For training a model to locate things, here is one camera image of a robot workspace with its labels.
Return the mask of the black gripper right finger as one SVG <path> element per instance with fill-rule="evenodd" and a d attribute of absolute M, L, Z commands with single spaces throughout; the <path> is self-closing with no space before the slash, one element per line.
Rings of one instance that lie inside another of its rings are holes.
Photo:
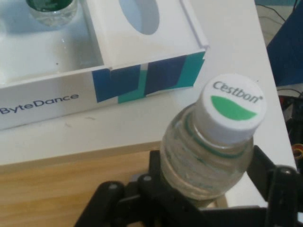
<path fill-rule="evenodd" d="M 264 226 L 301 227 L 298 214 L 303 211 L 303 177 L 296 169 L 275 165 L 257 145 L 253 148 L 247 174 L 267 202 Z"/>

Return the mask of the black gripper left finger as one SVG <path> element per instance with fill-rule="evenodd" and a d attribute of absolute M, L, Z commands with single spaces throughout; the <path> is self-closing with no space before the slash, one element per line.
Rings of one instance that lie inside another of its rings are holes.
<path fill-rule="evenodd" d="M 161 180 L 160 152 L 151 151 L 149 169 L 135 182 L 102 183 L 76 222 L 77 227 L 199 227 L 200 212 Z"/>

